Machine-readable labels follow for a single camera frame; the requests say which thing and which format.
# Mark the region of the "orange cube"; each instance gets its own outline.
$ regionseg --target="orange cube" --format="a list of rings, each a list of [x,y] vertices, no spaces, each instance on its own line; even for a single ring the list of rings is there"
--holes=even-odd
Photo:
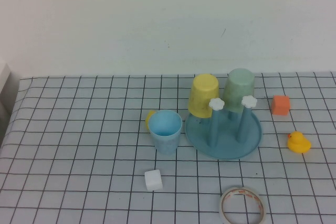
[[[273,115],[287,115],[290,109],[289,97],[285,95],[275,95],[272,100]]]

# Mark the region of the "blue cup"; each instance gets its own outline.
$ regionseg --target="blue cup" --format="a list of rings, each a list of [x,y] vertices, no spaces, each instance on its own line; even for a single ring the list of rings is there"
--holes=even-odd
[[[148,128],[158,152],[173,154],[180,142],[182,119],[172,110],[159,110],[148,121]]]

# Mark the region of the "tape roll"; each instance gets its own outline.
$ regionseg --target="tape roll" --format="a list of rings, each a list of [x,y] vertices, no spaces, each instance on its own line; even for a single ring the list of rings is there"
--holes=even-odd
[[[264,208],[264,203],[261,200],[261,198],[259,197],[259,195],[254,192],[253,190],[246,188],[246,187],[233,187],[230,188],[229,190],[227,190],[226,192],[223,193],[223,195],[220,198],[219,201],[219,215],[220,218],[222,220],[222,223],[224,224],[234,224],[232,222],[230,222],[226,215],[225,215],[225,210],[224,210],[224,202],[228,199],[231,198],[232,195],[246,195],[246,197],[250,197],[252,199],[254,199],[256,201],[256,203],[258,204],[258,208],[260,210],[260,219],[257,222],[257,224],[263,224],[266,218],[266,211]]]

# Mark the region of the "white flower cap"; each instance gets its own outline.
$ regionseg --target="white flower cap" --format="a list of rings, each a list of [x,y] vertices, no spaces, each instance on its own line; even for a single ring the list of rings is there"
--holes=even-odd
[[[252,95],[248,95],[246,97],[243,97],[241,104],[248,109],[254,108],[255,106],[257,106],[257,99],[255,99]]]
[[[213,110],[222,110],[225,102],[221,98],[212,98],[209,103],[209,107]]]

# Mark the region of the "yellow cup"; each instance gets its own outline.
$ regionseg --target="yellow cup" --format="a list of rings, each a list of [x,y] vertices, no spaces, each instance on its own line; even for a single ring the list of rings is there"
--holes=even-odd
[[[219,97],[218,80],[209,73],[196,76],[191,87],[188,110],[198,118],[210,118],[212,109],[209,102]]]

